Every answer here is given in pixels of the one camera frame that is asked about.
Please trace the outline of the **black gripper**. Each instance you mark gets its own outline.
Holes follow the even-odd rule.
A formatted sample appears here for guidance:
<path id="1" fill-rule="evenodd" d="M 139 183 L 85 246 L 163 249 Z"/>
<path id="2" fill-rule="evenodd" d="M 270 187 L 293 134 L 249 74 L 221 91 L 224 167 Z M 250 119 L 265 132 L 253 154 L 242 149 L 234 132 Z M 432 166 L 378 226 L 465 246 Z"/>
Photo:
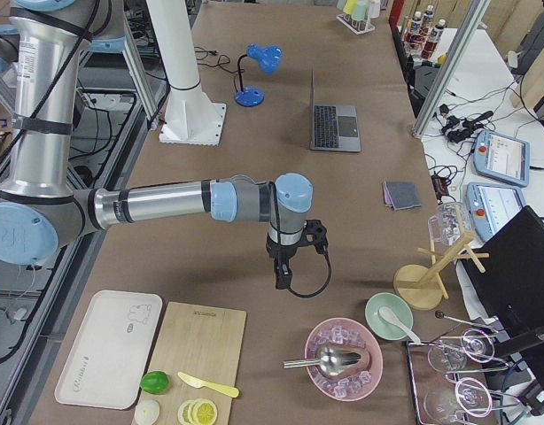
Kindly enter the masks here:
<path id="1" fill-rule="evenodd" d="M 270 258 L 274 260 L 276 274 L 276 289 L 288 290 L 291 287 L 292 270 L 289 265 L 290 259 L 297 252 L 297 245 L 282 245 L 268 238 L 266 249 Z"/>

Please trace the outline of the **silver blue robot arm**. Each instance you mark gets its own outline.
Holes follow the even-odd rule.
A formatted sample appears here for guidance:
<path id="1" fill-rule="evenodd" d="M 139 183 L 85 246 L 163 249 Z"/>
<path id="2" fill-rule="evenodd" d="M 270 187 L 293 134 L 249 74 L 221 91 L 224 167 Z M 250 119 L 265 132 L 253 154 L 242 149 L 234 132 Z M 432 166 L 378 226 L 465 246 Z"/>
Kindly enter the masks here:
<path id="1" fill-rule="evenodd" d="M 0 74 L 19 59 L 19 31 L 12 24 L 0 25 Z"/>
<path id="2" fill-rule="evenodd" d="M 291 285 L 289 260 L 307 244 L 313 187 L 301 174 L 274 182 L 245 175 L 109 191 L 67 186 L 74 99 L 83 50 L 123 50 L 120 1 L 13 1 L 19 69 L 11 168 L 0 183 L 0 260 L 33 265 L 80 236 L 119 223 L 193 213 L 268 224 L 276 286 Z"/>

